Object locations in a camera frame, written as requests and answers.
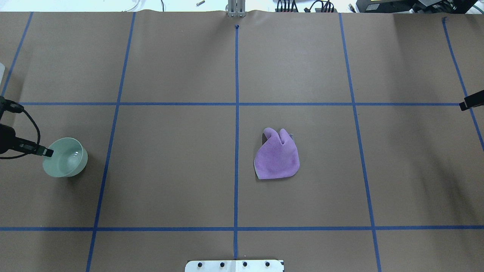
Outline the purple cloth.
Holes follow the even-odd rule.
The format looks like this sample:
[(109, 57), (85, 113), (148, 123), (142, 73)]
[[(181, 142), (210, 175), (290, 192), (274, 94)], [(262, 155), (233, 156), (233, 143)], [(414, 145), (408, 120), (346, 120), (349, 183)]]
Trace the purple cloth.
[(292, 134), (285, 129), (276, 131), (267, 127), (263, 131), (266, 141), (256, 152), (254, 170), (259, 180), (284, 179), (297, 174), (299, 153)]

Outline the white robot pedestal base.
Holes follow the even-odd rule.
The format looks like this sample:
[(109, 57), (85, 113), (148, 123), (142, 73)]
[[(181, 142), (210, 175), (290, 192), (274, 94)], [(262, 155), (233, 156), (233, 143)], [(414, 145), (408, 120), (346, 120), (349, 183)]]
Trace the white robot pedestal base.
[(284, 272), (283, 260), (193, 260), (185, 272)]

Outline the pale green bowl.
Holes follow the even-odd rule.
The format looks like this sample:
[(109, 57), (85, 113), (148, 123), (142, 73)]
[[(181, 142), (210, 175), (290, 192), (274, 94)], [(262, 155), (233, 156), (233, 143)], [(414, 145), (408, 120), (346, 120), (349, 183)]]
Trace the pale green bowl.
[(75, 138), (61, 138), (49, 147), (52, 156), (45, 156), (43, 170), (50, 177), (68, 178), (79, 174), (87, 165), (88, 152)]

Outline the aluminium frame post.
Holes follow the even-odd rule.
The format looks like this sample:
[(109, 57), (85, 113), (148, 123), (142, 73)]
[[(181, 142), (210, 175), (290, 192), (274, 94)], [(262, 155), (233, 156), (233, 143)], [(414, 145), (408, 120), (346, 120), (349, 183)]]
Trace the aluminium frame post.
[(226, 6), (228, 17), (245, 17), (247, 15), (245, 4), (245, 0), (229, 0)]

